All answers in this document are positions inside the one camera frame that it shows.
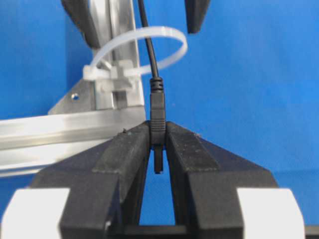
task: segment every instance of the black cable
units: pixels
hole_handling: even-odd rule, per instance
[[[139,0],[139,10],[140,10],[140,17],[141,17],[142,26],[143,27],[149,26],[143,0]],[[150,38],[145,38],[145,42],[146,42],[146,47],[148,49],[148,54],[149,54],[149,58],[150,58],[152,76],[154,78],[157,78],[159,76],[159,70],[158,70],[158,64],[156,62],[153,43],[152,43],[152,40]]]
[[[148,20],[146,17],[144,1],[139,0],[140,16],[142,26],[147,27]],[[151,146],[154,150],[154,170],[155,173],[163,172],[163,149],[165,147],[165,131],[166,131],[166,117],[165,117],[165,95],[163,79],[159,77],[158,65],[155,58],[152,40],[145,39],[146,47],[150,58],[150,65],[152,70],[151,85]]]

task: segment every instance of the white block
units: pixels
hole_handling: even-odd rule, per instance
[[[61,239],[68,188],[17,190],[1,222],[1,239]]]
[[[305,225],[289,189],[238,188],[244,239],[304,239]]]

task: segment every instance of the screw hole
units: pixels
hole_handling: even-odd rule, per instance
[[[77,100],[79,100],[79,95],[78,95],[78,93],[74,93],[74,94],[72,94],[71,95],[71,99],[73,100],[73,101],[77,101]]]

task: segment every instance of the cable connector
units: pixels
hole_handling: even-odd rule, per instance
[[[153,77],[151,83],[151,145],[154,150],[154,170],[163,172],[163,149],[165,145],[165,95],[163,79]]]

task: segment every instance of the blue backdrop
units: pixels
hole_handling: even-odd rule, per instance
[[[146,0],[150,25],[186,34],[182,0]],[[135,2],[137,26],[141,26]],[[59,0],[0,1],[0,119],[45,115],[92,59]],[[167,119],[269,168],[319,224],[319,1],[214,0],[189,50],[160,71]],[[179,47],[155,39],[163,58]],[[142,63],[148,62],[143,41]],[[149,77],[143,77],[149,112]],[[150,161],[142,224],[174,224],[167,162]],[[0,215],[32,176],[0,179]]]

